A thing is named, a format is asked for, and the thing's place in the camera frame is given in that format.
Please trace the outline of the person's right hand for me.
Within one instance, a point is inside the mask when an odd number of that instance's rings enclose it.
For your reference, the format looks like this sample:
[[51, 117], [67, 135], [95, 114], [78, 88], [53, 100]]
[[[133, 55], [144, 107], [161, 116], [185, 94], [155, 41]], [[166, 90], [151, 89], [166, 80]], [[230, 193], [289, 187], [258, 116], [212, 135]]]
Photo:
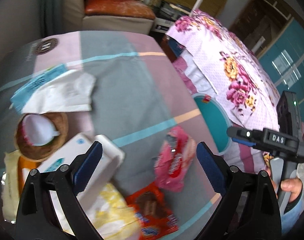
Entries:
[[282, 191], [291, 193], [288, 204], [296, 206], [301, 199], [302, 181], [298, 177], [286, 179], [281, 181], [280, 186]]

